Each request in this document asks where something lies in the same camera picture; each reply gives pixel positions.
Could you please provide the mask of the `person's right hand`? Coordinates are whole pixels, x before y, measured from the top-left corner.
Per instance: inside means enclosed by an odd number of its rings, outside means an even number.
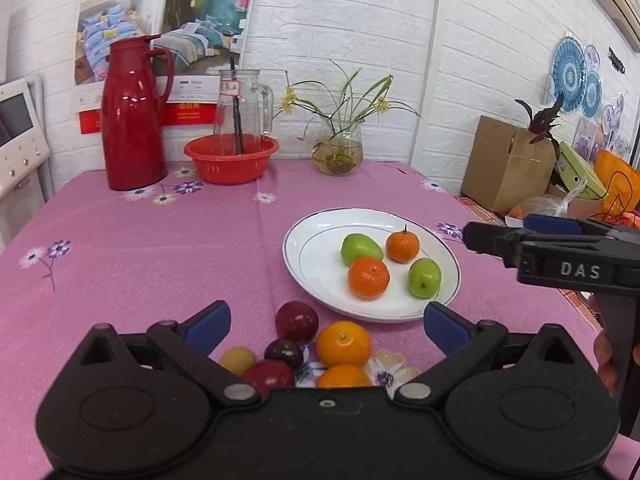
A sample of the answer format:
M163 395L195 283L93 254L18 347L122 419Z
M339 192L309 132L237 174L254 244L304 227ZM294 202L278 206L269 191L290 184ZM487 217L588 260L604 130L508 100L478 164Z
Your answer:
M617 373L612 363L613 350L606 329L598 333L593 343L593 352L598 366L598 375L609 393L613 393L617 382Z

